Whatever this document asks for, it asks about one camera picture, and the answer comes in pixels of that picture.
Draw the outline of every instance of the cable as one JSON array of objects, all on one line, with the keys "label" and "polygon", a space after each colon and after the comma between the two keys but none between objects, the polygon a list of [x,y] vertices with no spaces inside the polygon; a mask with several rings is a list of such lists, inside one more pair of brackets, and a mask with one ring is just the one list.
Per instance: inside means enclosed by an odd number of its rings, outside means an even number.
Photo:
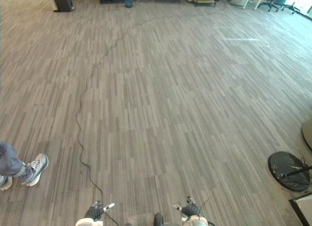
[{"label": "cable", "polygon": [[200,207],[200,209],[199,209],[199,211],[198,211],[198,217],[199,217],[199,214],[200,214],[201,209],[202,209],[203,206],[206,204],[206,202],[208,202],[208,200],[211,199],[211,197],[212,197],[212,196],[210,196],[210,197],[203,203],[203,205],[201,205],[201,207]]},{"label": "cable", "polygon": [[[220,11],[223,11],[223,10],[225,10],[225,8],[226,8],[226,3],[225,3],[225,2],[221,2],[221,3],[224,4],[224,7],[223,7],[223,9],[221,9]],[[136,27],[138,27],[138,26],[142,26],[142,25],[144,25],[144,24],[146,24],[146,23],[148,23],[148,22],[152,22],[152,21],[154,21],[154,20],[162,20],[162,19],[165,19],[165,18],[170,19],[170,18],[172,18],[172,17],[174,17],[174,16],[179,17],[179,18],[184,17],[184,16],[197,17],[197,16],[207,16],[207,15],[211,15],[211,14],[214,14],[214,13],[217,13],[217,12],[206,13],[206,14],[203,14],[203,15],[202,15],[202,14],[195,14],[195,15],[189,15],[189,14],[184,14],[184,15],[173,14],[173,15],[170,15],[170,16],[164,15],[164,16],[161,16],[161,17],[153,17],[153,18],[150,18],[150,19],[145,20],[145,21],[143,21],[143,22],[141,22],[141,23],[135,23],[133,26],[128,27],[128,29],[127,29],[124,33],[122,33],[121,37],[119,37],[119,38],[115,41],[115,44],[111,45],[111,46],[106,50],[106,52],[105,52],[105,54],[104,54],[103,57],[107,57],[107,56],[108,56],[108,54],[109,54],[109,52],[111,51],[111,49],[115,48],[115,47],[117,46],[118,42],[121,41],[121,40],[123,40],[123,39],[125,38],[125,36],[126,36],[127,34],[129,34],[130,29],[134,29],[134,28],[136,28]],[[104,198],[103,198],[103,191],[102,191],[102,189],[101,189],[97,184],[95,184],[94,181],[92,180],[92,177],[91,177],[91,167],[90,167],[90,165],[88,165],[87,163],[85,163],[85,162],[82,160],[82,158],[81,158],[81,157],[82,157],[82,154],[83,154],[83,152],[84,152],[84,150],[85,150],[85,147],[84,147],[84,145],[82,144],[82,142],[80,141],[80,133],[81,133],[82,129],[81,129],[81,125],[80,125],[79,120],[78,120],[78,115],[81,113],[81,109],[82,109],[82,99],[83,99],[83,97],[84,97],[86,91],[88,90],[88,81],[94,76],[94,72],[95,72],[95,70],[100,66],[100,64],[101,64],[101,62],[97,63],[97,64],[93,67],[92,72],[91,72],[91,75],[87,78],[87,81],[86,81],[86,84],[85,84],[85,88],[84,88],[84,90],[83,90],[83,92],[81,93],[80,98],[79,98],[79,109],[78,109],[78,111],[77,111],[77,113],[76,113],[76,115],[75,115],[75,118],[76,118],[76,123],[77,123],[77,125],[78,125],[78,127],[79,127],[79,132],[78,132],[78,134],[77,134],[77,142],[79,143],[79,145],[80,145],[81,148],[82,148],[82,150],[81,150],[81,152],[80,152],[80,155],[79,155],[79,161],[80,161],[84,166],[86,166],[86,167],[88,168],[88,174],[89,174],[90,182],[93,184],[94,187],[96,187],[96,188],[100,191],[102,203],[104,203]],[[119,224],[118,224],[109,214],[107,214],[106,212],[105,212],[105,214],[106,214],[116,225],[119,226]]]},{"label": "cable", "polygon": [[208,221],[209,225],[215,226],[215,224],[213,222]]},{"label": "cable", "polygon": [[[304,157],[301,158],[301,162],[303,164],[303,167],[308,167],[308,165],[306,165],[306,160],[304,159]],[[310,171],[308,171],[308,174],[310,176],[310,179],[312,179],[312,175],[311,175]]]},{"label": "cable", "polygon": [[312,185],[312,183],[303,183],[303,182],[299,182],[299,181],[284,181],[284,183],[297,183],[297,184],[300,184],[300,185]]}]

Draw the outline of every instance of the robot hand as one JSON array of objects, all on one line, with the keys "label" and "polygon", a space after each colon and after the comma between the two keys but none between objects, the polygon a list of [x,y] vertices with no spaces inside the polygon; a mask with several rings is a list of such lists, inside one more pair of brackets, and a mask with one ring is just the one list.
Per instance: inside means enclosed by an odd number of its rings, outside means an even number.
[{"label": "robot hand", "polygon": [[98,221],[101,218],[102,214],[104,214],[104,208],[101,201],[97,200],[92,206],[90,206],[84,217],[91,218],[94,221]]},{"label": "robot hand", "polygon": [[101,201],[96,201],[92,206],[90,206],[84,216],[84,219],[81,219],[76,223],[76,226],[103,226],[103,221],[98,220],[101,218],[102,214],[113,208],[114,205],[115,203],[111,203],[103,208]]},{"label": "robot hand", "polygon": [[192,215],[198,215],[199,208],[194,199],[188,196],[186,202],[188,203],[188,205],[185,207],[181,207],[177,204],[173,204],[172,207],[173,209],[181,211],[187,217],[191,217]]}]

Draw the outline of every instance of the black glove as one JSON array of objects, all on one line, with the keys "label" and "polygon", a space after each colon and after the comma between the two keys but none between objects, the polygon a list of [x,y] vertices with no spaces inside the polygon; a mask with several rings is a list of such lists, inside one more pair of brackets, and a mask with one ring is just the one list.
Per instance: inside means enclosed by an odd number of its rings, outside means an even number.
[{"label": "black glove", "polygon": [[199,209],[196,204],[193,204],[182,207],[181,212],[186,216],[191,217],[192,215],[198,215]]},{"label": "black glove", "polygon": [[85,218],[91,218],[94,221],[97,221],[101,218],[101,215],[104,214],[104,209],[100,200],[97,200],[85,214]]}]

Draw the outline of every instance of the stand base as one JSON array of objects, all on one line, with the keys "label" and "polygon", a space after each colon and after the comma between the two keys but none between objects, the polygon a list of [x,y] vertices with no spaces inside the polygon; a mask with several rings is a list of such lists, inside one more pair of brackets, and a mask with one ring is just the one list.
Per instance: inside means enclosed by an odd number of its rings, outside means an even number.
[{"label": "stand base", "polygon": [[269,157],[268,165],[273,177],[285,188],[301,192],[310,186],[311,181],[308,171],[300,172],[285,178],[281,177],[282,175],[307,167],[294,155],[284,151],[276,152]]},{"label": "stand base", "polygon": [[312,149],[312,120],[305,121],[301,127],[302,136],[308,147]]}]

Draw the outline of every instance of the gray sneaker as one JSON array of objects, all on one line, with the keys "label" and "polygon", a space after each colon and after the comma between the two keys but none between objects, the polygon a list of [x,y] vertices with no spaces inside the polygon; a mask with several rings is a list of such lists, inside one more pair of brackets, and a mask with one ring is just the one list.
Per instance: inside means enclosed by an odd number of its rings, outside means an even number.
[{"label": "gray sneaker", "polygon": [[0,190],[4,191],[7,190],[9,187],[12,186],[12,177],[10,176],[0,176]]},{"label": "gray sneaker", "polygon": [[22,185],[34,186],[38,183],[44,169],[49,165],[49,159],[46,154],[39,154],[31,163],[28,164],[33,170],[33,175],[25,180]]}]

